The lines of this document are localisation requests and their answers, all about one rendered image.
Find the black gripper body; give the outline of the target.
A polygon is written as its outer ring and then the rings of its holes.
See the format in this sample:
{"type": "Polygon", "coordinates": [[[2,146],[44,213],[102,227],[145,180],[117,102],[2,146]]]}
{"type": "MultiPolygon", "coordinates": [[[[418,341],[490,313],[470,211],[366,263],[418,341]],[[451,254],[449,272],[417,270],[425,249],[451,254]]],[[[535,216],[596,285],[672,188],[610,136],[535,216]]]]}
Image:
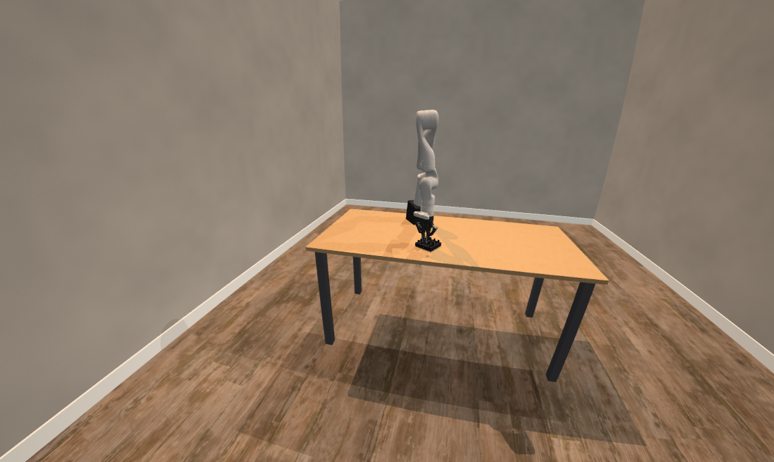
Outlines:
{"type": "Polygon", "coordinates": [[[426,229],[426,225],[428,225],[428,230],[430,230],[432,225],[434,225],[433,221],[434,221],[434,216],[431,216],[430,219],[420,218],[420,222],[419,222],[420,227],[422,227],[422,223],[424,223],[424,229],[426,229]],[[428,222],[423,222],[423,221],[428,221],[428,222]]]}

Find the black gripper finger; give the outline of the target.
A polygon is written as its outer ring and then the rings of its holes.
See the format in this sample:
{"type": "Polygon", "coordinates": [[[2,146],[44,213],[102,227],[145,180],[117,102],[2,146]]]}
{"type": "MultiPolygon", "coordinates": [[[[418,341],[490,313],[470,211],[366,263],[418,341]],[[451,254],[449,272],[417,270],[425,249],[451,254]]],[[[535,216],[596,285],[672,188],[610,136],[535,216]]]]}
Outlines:
{"type": "Polygon", "coordinates": [[[428,241],[430,241],[430,236],[431,236],[431,235],[433,235],[434,233],[436,233],[436,232],[435,232],[435,231],[436,231],[436,229],[438,229],[438,228],[437,228],[437,227],[434,227],[434,225],[432,225],[432,231],[431,231],[431,229],[430,229],[430,230],[428,230],[428,225],[426,225],[426,243],[427,243],[428,241]]]}
{"type": "Polygon", "coordinates": [[[415,223],[415,224],[416,224],[416,227],[418,229],[418,233],[422,234],[422,241],[424,241],[425,240],[425,236],[426,236],[425,235],[426,230],[424,229],[424,223],[422,223],[422,228],[420,227],[420,223],[419,222],[415,223]]]}

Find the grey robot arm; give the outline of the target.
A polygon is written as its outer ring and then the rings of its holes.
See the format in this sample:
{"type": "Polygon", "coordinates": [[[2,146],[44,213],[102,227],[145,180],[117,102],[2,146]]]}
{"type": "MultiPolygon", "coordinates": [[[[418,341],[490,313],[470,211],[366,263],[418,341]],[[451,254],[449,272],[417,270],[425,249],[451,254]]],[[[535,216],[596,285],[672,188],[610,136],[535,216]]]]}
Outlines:
{"type": "Polygon", "coordinates": [[[413,215],[422,219],[430,219],[431,216],[434,216],[434,195],[431,195],[431,190],[437,188],[439,184],[436,172],[436,158],[433,152],[434,137],[436,137],[438,124],[439,114],[434,109],[418,111],[416,113],[419,143],[417,169],[424,172],[427,171],[427,173],[417,176],[414,204],[420,207],[420,212],[414,212],[413,215]],[[426,131],[423,132],[423,130],[426,131]]]}

